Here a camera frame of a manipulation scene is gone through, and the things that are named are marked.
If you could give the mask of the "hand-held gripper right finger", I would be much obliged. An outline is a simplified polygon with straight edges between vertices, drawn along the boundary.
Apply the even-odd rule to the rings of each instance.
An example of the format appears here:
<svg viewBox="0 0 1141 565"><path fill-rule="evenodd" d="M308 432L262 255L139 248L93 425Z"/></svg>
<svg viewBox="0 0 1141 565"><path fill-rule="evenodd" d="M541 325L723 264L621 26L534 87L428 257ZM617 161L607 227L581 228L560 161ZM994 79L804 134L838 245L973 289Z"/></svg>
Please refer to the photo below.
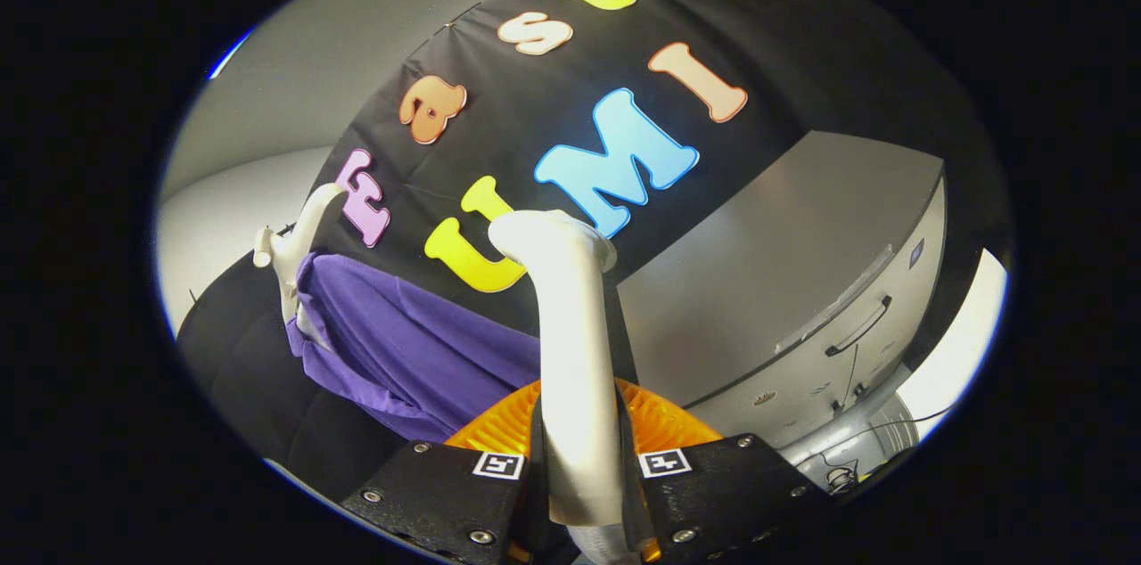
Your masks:
<svg viewBox="0 0 1141 565"><path fill-rule="evenodd" d="M753 431L725 436L617 380L623 520L644 564L759 564L827 518L834 499Z"/></svg>

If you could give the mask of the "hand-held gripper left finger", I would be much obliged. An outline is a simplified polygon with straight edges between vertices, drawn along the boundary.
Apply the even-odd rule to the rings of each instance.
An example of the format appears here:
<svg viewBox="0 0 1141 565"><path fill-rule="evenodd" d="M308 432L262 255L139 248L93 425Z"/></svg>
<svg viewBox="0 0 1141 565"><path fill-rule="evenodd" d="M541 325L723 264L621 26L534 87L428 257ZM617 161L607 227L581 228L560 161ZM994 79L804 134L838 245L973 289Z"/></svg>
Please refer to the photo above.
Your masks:
<svg viewBox="0 0 1141 565"><path fill-rule="evenodd" d="M343 497L354 520L447 564L529 564L547 540L539 381L450 439L413 439Z"/></svg>

